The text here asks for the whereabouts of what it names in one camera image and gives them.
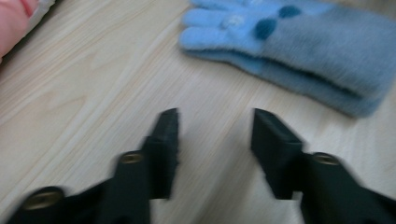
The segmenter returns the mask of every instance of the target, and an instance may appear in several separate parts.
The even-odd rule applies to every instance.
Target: wood grain
[[[387,0],[339,1],[396,19]],[[396,89],[368,119],[177,48],[187,0],[59,1],[0,67],[0,221],[33,189],[79,192],[111,175],[161,111],[181,112],[174,197],[154,223],[302,223],[275,201],[250,155],[252,107],[277,113],[342,157],[369,188],[396,198]]]

